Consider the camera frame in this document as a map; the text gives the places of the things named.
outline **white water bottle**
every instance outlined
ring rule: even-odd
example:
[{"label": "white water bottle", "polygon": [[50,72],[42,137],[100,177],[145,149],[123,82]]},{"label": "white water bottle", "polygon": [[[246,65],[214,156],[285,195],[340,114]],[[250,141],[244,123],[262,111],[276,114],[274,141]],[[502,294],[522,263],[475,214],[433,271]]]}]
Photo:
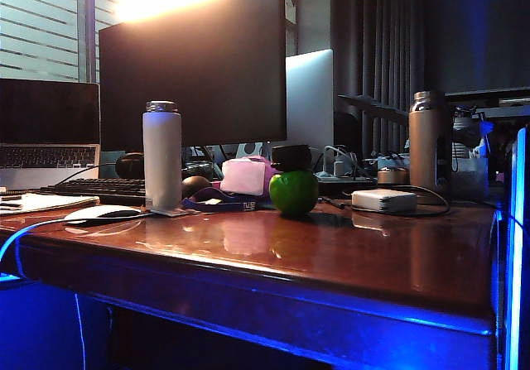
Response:
[{"label": "white water bottle", "polygon": [[170,101],[150,101],[143,114],[146,207],[169,214],[181,203],[181,115]]}]

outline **curtain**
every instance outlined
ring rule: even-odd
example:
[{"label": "curtain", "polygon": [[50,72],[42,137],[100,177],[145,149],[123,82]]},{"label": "curtain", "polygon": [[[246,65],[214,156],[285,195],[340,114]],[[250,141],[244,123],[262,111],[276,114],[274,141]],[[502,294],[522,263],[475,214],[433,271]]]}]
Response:
[{"label": "curtain", "polygon": [[[383,105],[409,109],[423,89],[423,0],[333,0],[335,92],[367,95]],[[373,118],[343,99],[335,111],[361,126],[362,157],[403,151],[407,127]]]}]

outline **keyboard keys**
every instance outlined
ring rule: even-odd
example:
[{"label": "keyboard keys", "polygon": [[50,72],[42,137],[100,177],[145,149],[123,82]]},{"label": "keyboard keys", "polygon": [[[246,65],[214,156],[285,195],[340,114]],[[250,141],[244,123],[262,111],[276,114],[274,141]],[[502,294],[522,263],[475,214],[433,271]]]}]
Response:
[{"label": "keyboard keys", "polygon": [[96,195],[103,204],[142,205],[145,203],[144,180],[100,178],[68,180],[61,184],[39,189],[41,192],[58,195]]},{"label": "keyboard keys", "polygon": [[95,153],[95,147],[0,147],[0,168],[93,166]]}]

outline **apple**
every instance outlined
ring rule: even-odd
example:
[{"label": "apple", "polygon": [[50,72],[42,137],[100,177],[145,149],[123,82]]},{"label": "apple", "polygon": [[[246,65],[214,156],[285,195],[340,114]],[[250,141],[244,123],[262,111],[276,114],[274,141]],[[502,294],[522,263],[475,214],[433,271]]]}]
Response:
[{"label": "apple", "polygon": [[289,216],[310,212],[318,200],[318,180],[307,170],[286,171],[276,174],[269,183],[274,206]]}]

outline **power adapter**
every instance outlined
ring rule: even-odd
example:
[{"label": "power adapter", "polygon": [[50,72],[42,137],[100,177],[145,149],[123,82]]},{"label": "power adapter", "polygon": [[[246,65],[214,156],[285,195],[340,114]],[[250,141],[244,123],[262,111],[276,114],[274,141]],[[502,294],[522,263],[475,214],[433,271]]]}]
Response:
[{"label": "power adapter", "polygon": [[354,208],[396,213],[416,209],[417,196],[399,190],[356,190],[351,194]]}]

